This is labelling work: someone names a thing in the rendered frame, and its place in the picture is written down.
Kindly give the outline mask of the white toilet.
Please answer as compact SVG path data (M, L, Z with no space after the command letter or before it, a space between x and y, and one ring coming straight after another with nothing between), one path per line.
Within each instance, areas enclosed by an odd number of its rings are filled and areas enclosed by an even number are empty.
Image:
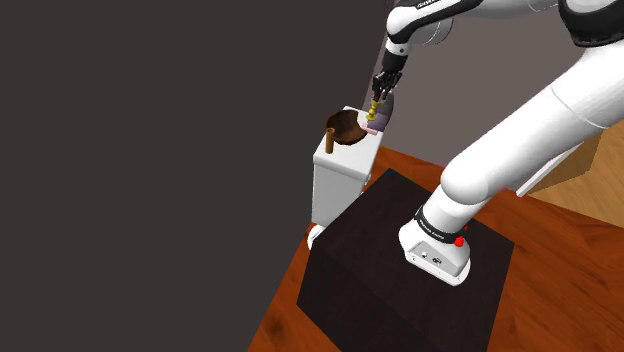
M313 241L362 193L371 177L372 167L383 134L368 134L353 145L334 143L332 154L325 153L325 133L313 154L313 192L311 222L307 237Z

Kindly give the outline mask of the pink flat box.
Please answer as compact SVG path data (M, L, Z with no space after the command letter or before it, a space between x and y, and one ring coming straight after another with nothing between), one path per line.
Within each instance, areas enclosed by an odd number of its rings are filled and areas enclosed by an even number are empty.
M357 117L358 124L359 124L360 128L362 130L364 130L366 133L371 134L371 135L377 135L378 134L377 130L370 129L368 127L368 121L367 121L367 118L366 118L367 115L368 115L367 112L359 110L358 111L358 117Z

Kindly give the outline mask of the wooden cabinet with white edge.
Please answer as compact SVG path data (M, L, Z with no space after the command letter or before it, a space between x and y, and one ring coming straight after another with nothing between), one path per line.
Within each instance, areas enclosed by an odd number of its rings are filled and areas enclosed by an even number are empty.
M518 197L543 190L564 181L579 177L592 166L602 134L554 157L515 189Z

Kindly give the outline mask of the grey purple rounded object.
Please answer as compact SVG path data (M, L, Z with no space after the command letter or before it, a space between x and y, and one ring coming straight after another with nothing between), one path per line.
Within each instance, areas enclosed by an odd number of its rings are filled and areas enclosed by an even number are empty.
M374 120L368 120L366 127L379 132L384 132L389 124L394 109L394 92L390 91L386 98L376 108Z

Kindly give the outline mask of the dark robot stand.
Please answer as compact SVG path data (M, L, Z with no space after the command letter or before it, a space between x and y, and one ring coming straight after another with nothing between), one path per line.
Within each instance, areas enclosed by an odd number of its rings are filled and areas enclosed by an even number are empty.
M341 352L486 352L514 244L473 221L456 286L410 264L398 233L429 196L389 169L313 242L297 304Z

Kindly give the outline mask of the dark brown bowl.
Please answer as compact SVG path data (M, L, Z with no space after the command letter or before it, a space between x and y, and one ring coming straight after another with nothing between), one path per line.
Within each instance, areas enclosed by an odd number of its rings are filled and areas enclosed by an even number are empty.
M367 132L358 123L356 110L340 110L329 116L325 128L334 129L334 141L340 145L353 145L360 142Z

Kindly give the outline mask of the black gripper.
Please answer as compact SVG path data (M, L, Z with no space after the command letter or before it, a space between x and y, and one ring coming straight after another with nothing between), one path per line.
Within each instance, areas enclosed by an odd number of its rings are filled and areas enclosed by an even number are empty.
M390 52L388 49L385 50L382 58L381 71L372 79L373 101L380 102L383 100L383 96L387 98L389 93L397 86L402 77L401 71L407 59L407 55L398 55ZM389 75L391 75L391 77L387 82L387 76Z

